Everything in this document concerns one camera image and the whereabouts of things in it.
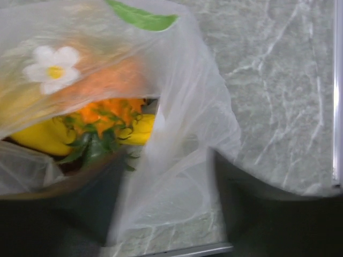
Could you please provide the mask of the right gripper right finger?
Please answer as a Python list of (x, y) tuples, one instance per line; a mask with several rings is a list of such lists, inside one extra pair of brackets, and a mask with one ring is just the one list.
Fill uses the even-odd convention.
[(233, 256), (342, 256), (342, 194), (298, 195), (213, 151), (225, 235)]

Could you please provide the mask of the yellow bell pepper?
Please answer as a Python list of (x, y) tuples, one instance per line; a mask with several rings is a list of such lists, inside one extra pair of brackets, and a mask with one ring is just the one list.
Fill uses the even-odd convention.
[(69, 129), (62, 118), (54, 117), (27, 127), (10, 135), (16, 143), (55, 156), (71, 153), (70, 143), (77, 137), (75, 130)]

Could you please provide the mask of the orange spiky pineapple toy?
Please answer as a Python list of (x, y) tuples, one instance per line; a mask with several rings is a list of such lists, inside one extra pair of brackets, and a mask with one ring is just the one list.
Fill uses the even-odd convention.
[(67, 128), (76, 132), (76, 139), (67, 144), (72, 148), (57, 164), (79, 162), (83, 168), (117, 152), (120, 147), (120, 133), (133, 132), (133, 123), (143, 117), (142, 107), (146, 99), (114, 98), (89, 103), (62, 117)]

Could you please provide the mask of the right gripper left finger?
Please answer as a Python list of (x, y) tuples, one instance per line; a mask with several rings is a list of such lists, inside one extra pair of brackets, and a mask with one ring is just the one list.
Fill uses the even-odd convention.
[(108, 158), (39, 191), (1, 196), (1, 256), (98, 256), (124, 166)]

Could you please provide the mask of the transparent plastic bag with fruit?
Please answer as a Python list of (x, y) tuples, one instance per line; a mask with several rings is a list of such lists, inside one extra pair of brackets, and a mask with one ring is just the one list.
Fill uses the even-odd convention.
[[(146, 99), (120, 149), (81, 167), (10, 135), (89, 103)], [(124, 159), (106, 245), (130, 230), (213, 208), (210, 148), (231, 157), (240, 128), (195, 17), (170, 1), (53, 1), (1, 9), (1, 196), (33, 193)]]

